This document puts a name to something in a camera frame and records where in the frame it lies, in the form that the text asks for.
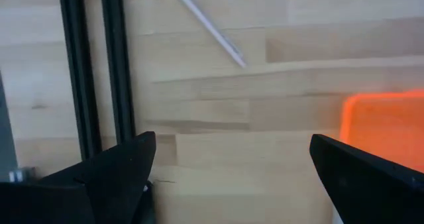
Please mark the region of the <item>orange pencil box lid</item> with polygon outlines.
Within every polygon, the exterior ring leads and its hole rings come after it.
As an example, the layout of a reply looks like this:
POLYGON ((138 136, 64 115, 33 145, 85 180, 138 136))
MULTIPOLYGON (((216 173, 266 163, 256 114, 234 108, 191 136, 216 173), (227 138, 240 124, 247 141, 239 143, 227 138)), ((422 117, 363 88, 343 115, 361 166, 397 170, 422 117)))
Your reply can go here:
POLYGON ((339 138, 424 173, 424 89, 348 97, 341 112, 339 138))

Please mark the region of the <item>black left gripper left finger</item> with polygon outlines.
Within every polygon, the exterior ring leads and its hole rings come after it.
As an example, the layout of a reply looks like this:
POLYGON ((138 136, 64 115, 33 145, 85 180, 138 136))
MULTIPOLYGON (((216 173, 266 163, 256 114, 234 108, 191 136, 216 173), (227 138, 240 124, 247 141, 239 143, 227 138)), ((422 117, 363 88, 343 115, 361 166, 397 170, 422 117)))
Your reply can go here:
POLYGON ((0 182, 0 224, 156 224, 155 153, 148 131, 43 178, 0 182))

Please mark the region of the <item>white pen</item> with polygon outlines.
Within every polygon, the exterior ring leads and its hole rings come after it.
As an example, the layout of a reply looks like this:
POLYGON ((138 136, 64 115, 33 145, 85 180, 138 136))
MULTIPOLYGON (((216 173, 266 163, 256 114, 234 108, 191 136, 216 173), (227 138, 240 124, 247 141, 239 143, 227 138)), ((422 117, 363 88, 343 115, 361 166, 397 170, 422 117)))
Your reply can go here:
POLYGON ((205 27, 212 37, 222 46, 228 55, 241 67, 246 68, 247 63, 244 61, 242 53, 203 13, 196 5, 194 0, 180 0, 195 16, 195 18, 205 27))

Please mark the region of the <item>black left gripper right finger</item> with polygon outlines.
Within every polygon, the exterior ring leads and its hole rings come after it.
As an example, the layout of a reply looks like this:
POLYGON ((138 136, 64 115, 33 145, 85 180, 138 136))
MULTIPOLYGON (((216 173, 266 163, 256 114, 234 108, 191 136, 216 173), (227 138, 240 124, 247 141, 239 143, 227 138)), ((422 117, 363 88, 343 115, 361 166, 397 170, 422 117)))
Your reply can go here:
POLYGON ((344 224, 424 224, 424 174, 314 134, 309 153, 344 224))

